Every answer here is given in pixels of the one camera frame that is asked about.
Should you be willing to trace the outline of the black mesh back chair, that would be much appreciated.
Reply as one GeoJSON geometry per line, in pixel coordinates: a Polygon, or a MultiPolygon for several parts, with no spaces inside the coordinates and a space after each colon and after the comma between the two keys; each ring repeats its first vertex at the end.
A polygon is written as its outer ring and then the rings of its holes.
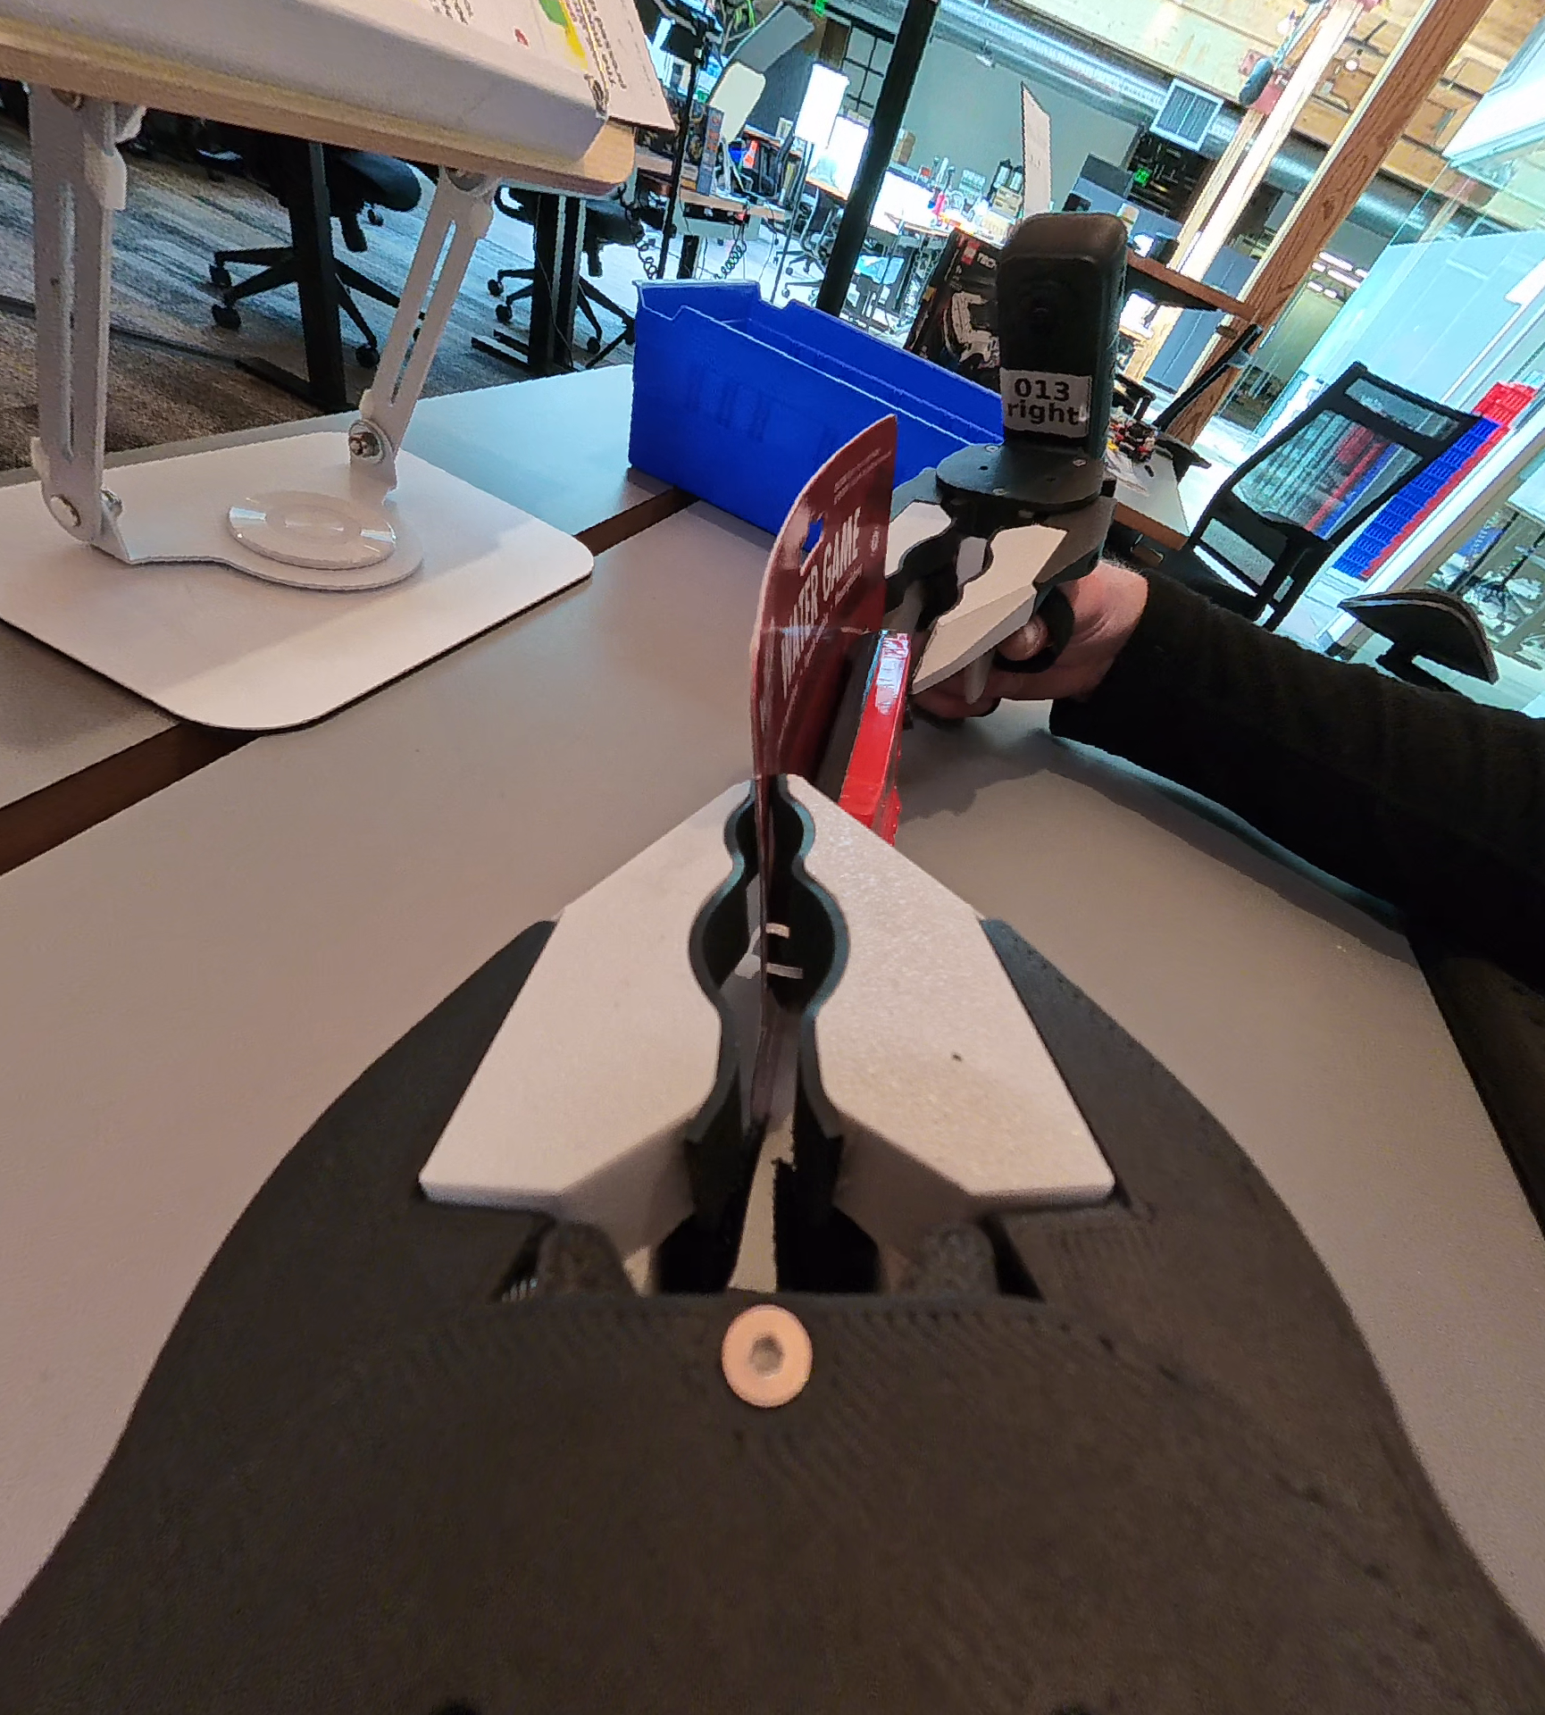
{"type": "Polygon", "coordinates": [[[1153,573],[1276,627],[1337,548],[1479,427],[1355,365],[1214,493],[1153,573]]]}

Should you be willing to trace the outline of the stack of blue red crates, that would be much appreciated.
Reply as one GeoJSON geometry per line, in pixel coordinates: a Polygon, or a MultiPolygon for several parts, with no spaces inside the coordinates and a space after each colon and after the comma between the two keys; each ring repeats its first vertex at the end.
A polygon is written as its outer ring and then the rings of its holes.
{"type": "Polygon", "coordinates": [[[1331,562],[1343,577],[1365,583],[1425,523],[1440,501],[1479,465],[1521,417],[1540,381],[1494,381],[1478,401],[1478,422],[1432,468],[1420,473],[1399,494],[1388,496],[1331,562]]]}

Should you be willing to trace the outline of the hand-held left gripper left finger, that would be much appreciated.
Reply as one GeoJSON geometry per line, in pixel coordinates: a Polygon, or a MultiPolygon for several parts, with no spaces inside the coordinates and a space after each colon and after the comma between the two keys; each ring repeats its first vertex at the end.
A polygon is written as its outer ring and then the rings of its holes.
{"type": "Polygon", "coordinates": [[[437,1203],[537,1211],[721,1290],[758,1146],[748,978],[754,812],[743,782],[557,919],[440,1142],[437,1203]]]}

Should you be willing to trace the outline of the person's right hand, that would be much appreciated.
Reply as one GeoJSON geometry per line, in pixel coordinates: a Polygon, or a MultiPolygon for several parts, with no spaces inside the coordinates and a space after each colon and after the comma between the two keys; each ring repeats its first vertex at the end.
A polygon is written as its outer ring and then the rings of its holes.
{"type": "Polygon", "coordinates": [[[998,644],[1001,661],[1034,661],[1047,647],[1045,619],[1057,618],[1065,603],[1072,614],[1065,651],[1037,674],[1015,674],[995,664],[976,698],[967,696],[967,674],[952,674],[924,696],[914,707],[933,721],[962,721],[990,715],[998,703],[1054,703],[1089,698],[1114,668],[1145,610],[1148,584],[1135,570],[1114,562],[1090,574],[1065,583],[1044,614],[1031,618],[1019,633],[998,644]]]}

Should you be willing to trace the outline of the black printed box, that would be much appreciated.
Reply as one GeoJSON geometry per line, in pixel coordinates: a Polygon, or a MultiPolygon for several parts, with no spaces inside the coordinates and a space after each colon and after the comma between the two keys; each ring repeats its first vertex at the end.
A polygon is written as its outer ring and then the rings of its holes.
{"type": "Polygon", "coordinates": [[[995,247],[952,232],[919,293],[906,352],[998,391],[995,247]]]}

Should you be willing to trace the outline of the wooden stand top board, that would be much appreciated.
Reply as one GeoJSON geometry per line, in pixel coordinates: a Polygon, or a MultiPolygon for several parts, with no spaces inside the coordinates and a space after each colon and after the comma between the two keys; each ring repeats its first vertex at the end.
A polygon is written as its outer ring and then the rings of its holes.
{"type": "Polygon", "coordinates": [[[191,60],[139,54],[28,20],[0,18],[0,75],[98,102],[226,120],[297,140],[370,149],[385,155],[491,179],[601,196],[630,180],[632,129],[607,120],[588,149],[567,162],[532,144],[398,115],[383,96],[330,98],[265,79],[228,75],[191,60]]]}

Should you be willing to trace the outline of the red handheld toy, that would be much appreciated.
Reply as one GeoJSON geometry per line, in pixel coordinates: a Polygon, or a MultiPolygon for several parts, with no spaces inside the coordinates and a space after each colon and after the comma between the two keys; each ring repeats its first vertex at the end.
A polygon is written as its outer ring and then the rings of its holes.
{"type": "Polygon", "coordinates": [[[832,455],[790,505],[759,589],[750,664],[754,837],[759,859],[759,1039],[748,1133],[759,1145],[775,1101],[779,993],[775,938],[787,934],[790,856],[777,832],[777,780],[819,782],[843,721],[839,809],[893,844],[896,772],[913,677],[913,638],[886,633],[886,557],[896,470],[886,417],[832,455]]]}

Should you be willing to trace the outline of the wooden post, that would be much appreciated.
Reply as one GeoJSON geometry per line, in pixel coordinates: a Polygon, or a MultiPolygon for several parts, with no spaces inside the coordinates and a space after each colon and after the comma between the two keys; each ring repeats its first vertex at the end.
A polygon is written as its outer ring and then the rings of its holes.
{"type": "Polygon", "coordinates": [[[1192,442],[1225,397],[1230,374],[1204,381],[1207,372],[1236,335],[1266,331],[1283,316],[1365,189],[1417,132],[1422,105],[1446,84],[1488,12],[1489,4],[1321,4],[1317,24],[1294,24],[1271,73],[1241,98],[1247,115],[1192,207],[1172,259],[1177,271],[1202,282],[1230,247],[1313,102],[1342,103],[1343,115],[1323,133],[1318,164],[1247,283],[1230,291],[1234,310],[1220,313],[1212,343],[1180,377],[1183,389],[1202,385],[1202,391],[1177,417],[1179,439],[1192,442]]]}

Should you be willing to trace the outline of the black office chair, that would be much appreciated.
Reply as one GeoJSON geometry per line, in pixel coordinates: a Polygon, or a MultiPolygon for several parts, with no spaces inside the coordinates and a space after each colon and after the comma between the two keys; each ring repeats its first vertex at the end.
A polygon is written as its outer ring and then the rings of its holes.
{"type": "MultiPolygon", "coordinates": [[[[373,155],[356,149],[320,149],[325,169],[325,192],[330,219],[338,226],[341,242],[350,254],[366,254],[368,239],[363,237],[363,222],[381,226],[381,214],[398,211],[408,214],[419,207],[422,184],[419,174],[397,159],[373,155]]],[[[356,365],[373,372],[378,365],[378,338],[368,326],[366,316],[356,303],[356,291],[370,302],[397,310],[398,293],[383,290],[366,275],[358,275],[350,264],[341,259],[335,264],[335,280],[341,291],[341,311],[350,320],[353,328],[360,335],[356,346],[356,365]]],[[[210,320],[217,328],[237,331],[240,313],[237,303],[267,293],[272,290],[294,287],[297,282],[297,254],[296,247],[264,247],[264,248],[237,248],[216,251],[207,282],[217,291],[217,303],[210,310],[210,320]]]]}

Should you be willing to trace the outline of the wooden side table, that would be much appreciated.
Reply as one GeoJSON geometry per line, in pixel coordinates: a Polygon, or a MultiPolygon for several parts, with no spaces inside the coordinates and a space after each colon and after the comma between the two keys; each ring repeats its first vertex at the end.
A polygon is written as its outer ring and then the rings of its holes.
{"type": "Polygon", "coordinates": [[[1145,463],[1133,463],[1119,449],[1106,458],[1114,478],[1114,524],[1148,539],[1155,549],[1180,549],[1192,534],[1192,520],[1180,499],[1180,479],[1158,445],[1145,463]]]}

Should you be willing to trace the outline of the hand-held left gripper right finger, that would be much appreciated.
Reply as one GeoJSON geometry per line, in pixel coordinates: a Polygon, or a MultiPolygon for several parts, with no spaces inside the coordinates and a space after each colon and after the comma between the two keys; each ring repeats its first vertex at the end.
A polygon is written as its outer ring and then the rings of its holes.
{"type": "Polygon", "coordinates": [[[869,1292],[956,1224],[1095,1207],[1114,1175],[986,920],[810,782],[779,782],[795,1018],[779,1287],[869,1292]]]}

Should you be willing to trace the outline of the blue plastic bin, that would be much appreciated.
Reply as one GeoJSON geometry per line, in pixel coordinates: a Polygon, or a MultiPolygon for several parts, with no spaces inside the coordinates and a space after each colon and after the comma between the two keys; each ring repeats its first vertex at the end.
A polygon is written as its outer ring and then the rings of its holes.
{"type": "Polygon", "coordinates": [[[734,520],[777,533],[810,478],[896,417],[898,485],[998,442],[1001,401],[973,380],[753,283],[642,283],[630,463],[734,520]]]}

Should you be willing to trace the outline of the slim black chair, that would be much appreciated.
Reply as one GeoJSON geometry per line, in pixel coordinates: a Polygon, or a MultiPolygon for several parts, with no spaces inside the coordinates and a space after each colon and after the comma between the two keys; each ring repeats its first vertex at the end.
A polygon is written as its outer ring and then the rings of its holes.
{"type": "Polygon", "coordinates": [[[1164,435],[1174,435],[1174,424],[1183,417],[1183,411],[1192,410],[1193,399],[1202,397],[1212,385],[1217,385],[1220,377],[1236,372],[1244,366],[1248,355],[1254,355],[1263,328],[1261,323],[1247,323],[1239,328],[1234,342],[1217,355],[1212,365],[1207,365],[1187,389],[1180,389],[1168,406],[1153,419],[1153,427],[1164,435]]]}

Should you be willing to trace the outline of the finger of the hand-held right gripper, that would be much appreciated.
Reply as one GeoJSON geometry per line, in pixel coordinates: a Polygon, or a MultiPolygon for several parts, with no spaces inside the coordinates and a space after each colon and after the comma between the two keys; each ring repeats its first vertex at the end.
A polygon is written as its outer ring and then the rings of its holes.
{"type": "Polygon", "coordinates": [[[1001,529],[988,543],[986,567],[962,584],[956,605],[927,629],[913,698],[962,677],[967,698],[981,698],[998,644],[1036,614],[1036,583],[1060,557],[1067,533],[1047,524],[1001,529]]]}
{"type": "Polygon", "coordinates": [[[933,627],[960,593],[958,555],[976,534],[976,496],[919,473],[893,493],[882,627],[933,627]]]}

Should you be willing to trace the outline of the person's right forearm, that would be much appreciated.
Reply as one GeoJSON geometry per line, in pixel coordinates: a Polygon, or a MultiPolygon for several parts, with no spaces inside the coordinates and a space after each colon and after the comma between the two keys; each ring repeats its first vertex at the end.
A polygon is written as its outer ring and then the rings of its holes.
{"type": "Polygon", "coordinates": [[[1323,661],[1155,577],[1104,682],[1054,703],[1051,728],[1545,978],[1545,721],[1323,661]]]}

